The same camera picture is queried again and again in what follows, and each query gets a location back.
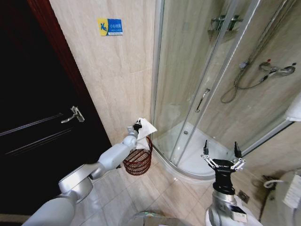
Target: toilet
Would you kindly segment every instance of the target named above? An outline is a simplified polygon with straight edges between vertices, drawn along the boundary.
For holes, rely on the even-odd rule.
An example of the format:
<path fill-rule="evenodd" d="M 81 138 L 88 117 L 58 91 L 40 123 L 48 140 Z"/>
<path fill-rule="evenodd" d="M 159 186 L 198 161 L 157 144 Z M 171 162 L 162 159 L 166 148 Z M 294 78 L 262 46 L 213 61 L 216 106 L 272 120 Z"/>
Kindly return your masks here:
<path fill-rule="evenodd" d="M 285 173 L 280 180 L 284 183 L 277 183 L 276 189 L 271 191 L 267 197 L 262 212 L 261 223 L 264 226 L 300 226 L 301 225 L 301 204 L 294 209 L 286 205 L 283 200 L 289 189 L 290 183 L 296 171 Z"/>

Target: beige tile wall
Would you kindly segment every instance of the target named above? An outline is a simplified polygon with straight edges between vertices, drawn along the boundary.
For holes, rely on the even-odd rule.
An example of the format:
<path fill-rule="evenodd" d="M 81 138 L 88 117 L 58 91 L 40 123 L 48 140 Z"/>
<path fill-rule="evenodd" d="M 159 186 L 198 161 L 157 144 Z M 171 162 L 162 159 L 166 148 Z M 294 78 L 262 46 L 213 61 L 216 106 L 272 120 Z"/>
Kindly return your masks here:
<path fill-rule="evenodd" d="M 112 144 L 149 118 L 155 0 L 50 0 Z M 97 18 L 122 20 L 122 36 L 100 36 Z"/>

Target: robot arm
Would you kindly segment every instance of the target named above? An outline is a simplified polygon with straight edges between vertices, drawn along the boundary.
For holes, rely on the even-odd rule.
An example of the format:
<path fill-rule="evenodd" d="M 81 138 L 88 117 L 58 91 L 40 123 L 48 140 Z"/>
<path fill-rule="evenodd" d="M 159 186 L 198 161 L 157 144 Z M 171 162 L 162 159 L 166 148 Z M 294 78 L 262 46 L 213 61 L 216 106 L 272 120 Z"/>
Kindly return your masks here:
<path fill-rule="evenodd" d="M 69 226 L 74 217 L 75 205 L 86 198 L 93 188 L 90 179 L 101 178 L 107 171 L 121 164 L 130 151 L 136 148 L 139 128 L 139 122 L 129 126 L 128 136 L 122 143 L 105 151 L 96 163 L 84 164 L 61 179 L 58 185 L 62 194 L 42 205 L 23 226 Z"/>

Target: shower faucet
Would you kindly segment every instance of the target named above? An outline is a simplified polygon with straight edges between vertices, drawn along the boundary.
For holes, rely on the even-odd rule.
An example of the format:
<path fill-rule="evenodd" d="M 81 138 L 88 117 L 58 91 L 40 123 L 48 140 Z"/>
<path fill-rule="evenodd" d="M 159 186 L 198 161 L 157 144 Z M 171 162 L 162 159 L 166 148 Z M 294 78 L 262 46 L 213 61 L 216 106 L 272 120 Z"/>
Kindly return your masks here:
<path fill-rule="evenodd" d="M 269 61 L 263 62 L 259 65 L 259 70 L 269 72 L 266 75 L 266 79 L 275 74 L 280 74 L 282 76 L 288 76 L 295 72 L 296 68 L 294 67 L 296 63 L 293 63 L 291 66 L 280 68 L 276 66 L 272 66 Z"/>

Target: glass panel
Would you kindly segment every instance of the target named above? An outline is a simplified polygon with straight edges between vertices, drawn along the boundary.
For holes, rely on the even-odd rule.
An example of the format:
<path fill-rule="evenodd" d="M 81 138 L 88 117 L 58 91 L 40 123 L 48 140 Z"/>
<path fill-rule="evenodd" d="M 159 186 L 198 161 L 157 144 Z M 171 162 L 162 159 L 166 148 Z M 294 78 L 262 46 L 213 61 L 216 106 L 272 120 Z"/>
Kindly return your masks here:
<path fill-rule="evenodd" d="M 228 158 L 231 158 L 234 141 L 238 142 L 243 151 L 262 137 L 267 129 L 276 127 L 291 101 L 300 92 L 298 59 L 301 57 L 301 31 L 295 28 L 301 20 L 301 2 L 296 2 L 292 8 L 289 4 L 285 5 L 269 31 L 264 32 L 281 3 L 281 0 L 260 2 L 199 120 L 179 161 L 179 168 L 197 175 L 210 173 L 200 165 L 193 167 L 194 155 L 201 154 L 205 139 L 210 140 L 210 156 L 227 158 L 230 150 Z M 265 63 L 265 66 L 260 70 L 261 63 Z M 293 63 L 297 63 L 294 73 L 281 73 L 282 69 Z"/>
<path fill-rule="evenodd" d="M 266 133 L 265 128 L 277 126 L 275 122 L 283 117 L 291 101 L 300 92 L 301 77 L 298 68 L 291 75 L 279 72 L 264 82 L 260 81 L 273 66 L 284 68 L 297 62 L 298 67 L 301 31 L 296 30 L 295 26 L 301 21 L 301 2 L 288 11 L 277 27 L 273 25 L 270 28 L 268 41 L 257 57 L 251 59 L 252 63 L 243 71 L 240 79 L 238 78 L 242 70 L 238 65 L 251 58 L 252 52 L 258 51 L 257 40 L 270 20 L 267 15 L 272 16 L 281 2 L 261 3 L 198 126 L 201 131 L 214 137 L 228 149 L 233 149 L 233 143 L 237 141 L 243 150 L 262 137 Z M 260 64 L 269 59 L 270 66 L 265 68 L 267 71 L 259 70 Z M 236 93 L 233 88 L 234 80 L 238 81 L 239 87 Z"/>
<path fill-rule="evenodd" d="M 200 155 L 202 154 L 202 149 L 198 149 L 198 151 L 194 151 L 195 148 L 191 149 L 191 151 L 185 152 L 184 149 L 186 147 L 187 141 L 190 139 L 190 136 L 192 136 L 193 132 L 198 133 L 199 136 L 194 136 L 193 138 L 197 138 L 198 142 L 201 144 L 205 143 L 206 139 L 209 139 L 208 136 L 205 134 L 199 133 L 199 130 L 194 130 L 194 127 L 196 126 L 197 122 L 199 121 L 199 118 L 202 115 L 201 109 L 203 108 L 204 102 L 206 102 L 206 99 L 210 95 L 210 92 L 208 92 L 209 88 L 210 90 L 212 89 L 212 86 L 219 74 L 219 71 L 221 70 L 221 67 L 228 55 L 228 52 L 230 48 L 232 47 L 232 44 L 234 40 L 236 39 L 236 36 L 238 35 L 238 31 L 240 30 L 242 24 L 241 21 L 244 19 L 246 12 L 249 8 L 251 1 L 250 0 L 242 0 L 238 2 L 238 5 L 235 8 L 234 11 L 234 16 L 233 18 L 236 18 L 236 23 L 229 25 L 228 29 L 222 38 L 222 41 L 218 48 L 216 49 L 215 54 L 213 55 L 208 69 L 205 73 L 204 79 L 200 85 L 197 97 L 195 101 L 193 102 L 192 105 L 192 110 L 189 113 L 188 119 L 185 123 L 184 130 L 188 132 L 188 134 L 184 134 L 184 131 L 182 131 L 181 136 L 179 137 L 179 140 L 176 144 L 175 151 L 173 153 L 171 161 L 175 164 L 178 165 L 179 160 L 181 157 L 183 157 L 183 161 L 181 161 L 181 164 L 178 165 L 179 168 L 182 170 L 192 173 L 192 174 L 197 174 L 197 172 L 202 171 L 204 174 L 206 174 L 205 170 L 207 170 L 207 166 L 202 164 L 202 160 L 200 159 Z M 212 38 L 216 38 L 216 23 L 211 22 L 211 26 L 208 30 L 208 34 L 211 35 Z"/>
<path fill-rule="evenodd" d="M 212 19 L 229 1 L 165 0 L 153 143 L 170 158 L 219 33 Z"/>

